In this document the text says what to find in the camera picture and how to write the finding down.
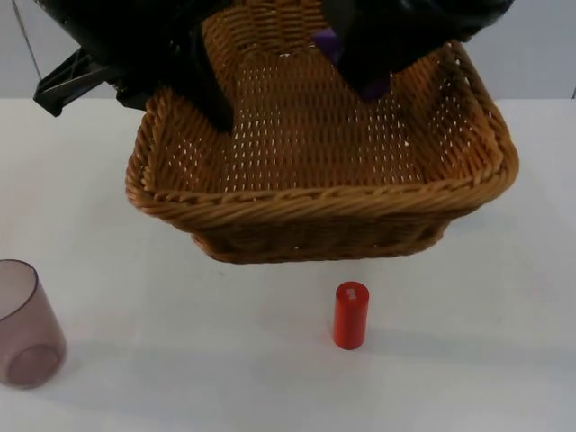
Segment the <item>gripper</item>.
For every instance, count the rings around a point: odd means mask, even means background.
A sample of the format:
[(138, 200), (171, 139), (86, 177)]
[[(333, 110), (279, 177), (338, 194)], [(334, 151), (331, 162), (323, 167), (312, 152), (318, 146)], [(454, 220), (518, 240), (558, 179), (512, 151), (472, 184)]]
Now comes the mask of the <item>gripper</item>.
[(356, 93), (387, 93), (397, 73), (450, 41), (435, 1), (323, 1), (338, 48), (328, 56)]
[(67, 26), (80, 48), (37, 84), (33, 100), (58, 117), (65, 106), (107, 83), (124, 107), (145, 111), (159, 86), (194, 101), (219, 132), (231, 133), (233, 109), (205, 47), (202, 26), (130, 30)]

